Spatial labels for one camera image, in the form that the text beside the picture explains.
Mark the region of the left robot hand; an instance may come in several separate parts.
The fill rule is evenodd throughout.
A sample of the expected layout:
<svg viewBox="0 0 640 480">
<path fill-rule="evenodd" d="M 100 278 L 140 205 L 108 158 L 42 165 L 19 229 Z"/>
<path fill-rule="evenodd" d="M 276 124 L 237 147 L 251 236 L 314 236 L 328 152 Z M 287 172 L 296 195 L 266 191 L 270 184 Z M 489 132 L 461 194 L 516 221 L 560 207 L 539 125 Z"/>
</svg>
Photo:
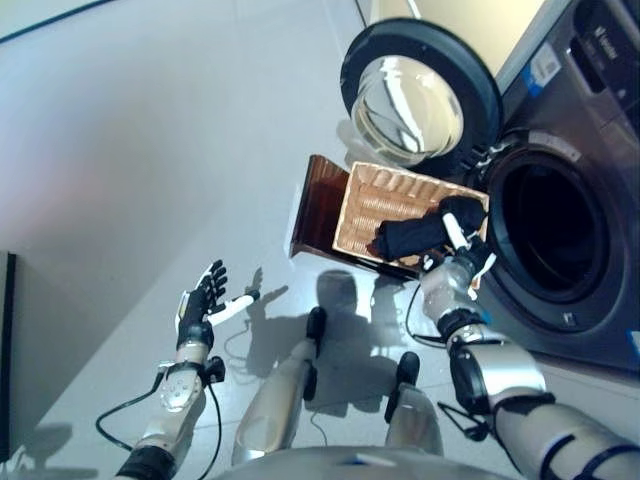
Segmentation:
<svg viewBox="0 0 640 480">
<path fill-rule="evenodd" d="M 211 350 L 214 329 L 260 299 L 258 290 L 249 290 L 224 300 L 226 283 L 226 267 L 222 260 L 216 260 L 204 270 L 193 289 L 182 293 L 174 320 L 177 350 L 189 342 Z"/>
</svg>

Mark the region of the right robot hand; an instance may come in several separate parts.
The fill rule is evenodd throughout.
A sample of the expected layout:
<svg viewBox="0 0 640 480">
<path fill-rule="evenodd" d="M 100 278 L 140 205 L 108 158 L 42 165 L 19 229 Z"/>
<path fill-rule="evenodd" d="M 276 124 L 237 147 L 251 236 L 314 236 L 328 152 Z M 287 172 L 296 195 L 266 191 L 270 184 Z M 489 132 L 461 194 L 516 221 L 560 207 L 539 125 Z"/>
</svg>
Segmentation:
<svg viewBox="0 0 640 480">
<path fill-rule="evenodd" d="M 477 232 L 465 235 L 459 217 L 452 210 L 441 215 L 441 222 L 452 250 L 421 277 L 424 298 L 436 291 L 447 291 L 454 297 L 476 301 L 481 278 L 492 268 L 496 255 Z"/>
</svg>

